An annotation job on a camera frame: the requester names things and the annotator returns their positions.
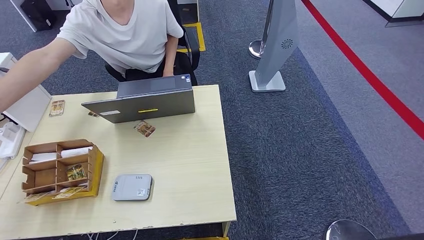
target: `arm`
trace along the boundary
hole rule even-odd
[[[0,113],[46,80],[76,50],[69,41],[56,38],[47,46],[23,56],[6,76],[0,78]]]
[[[165,67],[163,69],[164,77],[174,75],[175,56],[178,48],[178,38],[171,35],[167,35],[167,38],[168,41],[165,44]]]

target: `white t-shirt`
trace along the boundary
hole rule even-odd
[[[167,0],[135,0],[127,25],[115,22],[101,0],[83,0],[72,8],[57,38],[71,42],[80,59],[93,50],[121,74],[127,69],[154,73],[165,56],[167,34],[181,38]]]

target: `hand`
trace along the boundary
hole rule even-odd
[[[173,71],[163,71],[163,76],[164,77],[170,77],[173,76],[174,72]]]

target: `label on device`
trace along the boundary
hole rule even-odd
[[[105,111],[105,112],[101,112],[100,115],[106,116],[106,115],[112,115],[112,114],[120,114],[121,112],[118,110],[115,111]]]

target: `cardboard organizer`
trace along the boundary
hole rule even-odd
[[[88,154],[62,158],[63,150],[78,149],[84,147],[93,147]],[[55,160],[36,162],[30,164],[33,154],[54,153]],[[22,183],[22,191],[26,196],[33,194],[49,194],[33,201],[27,201],[30,205],[48,204],[60,201],[67,201],[77,198],[95,197],[99,193],[99,185],[103,169],[103,153],[94,145],[85,139],[50,142],[39,145],[25,147],[22,158],[22,172],[27,175],[26,182]],[[69,180],[67,170],[77,164],[81,164],[85,176],[81,179]],[[61,190],[70,187],[77,187],[87,183],[87,188],[73,194],[67,198],[54,198]]]

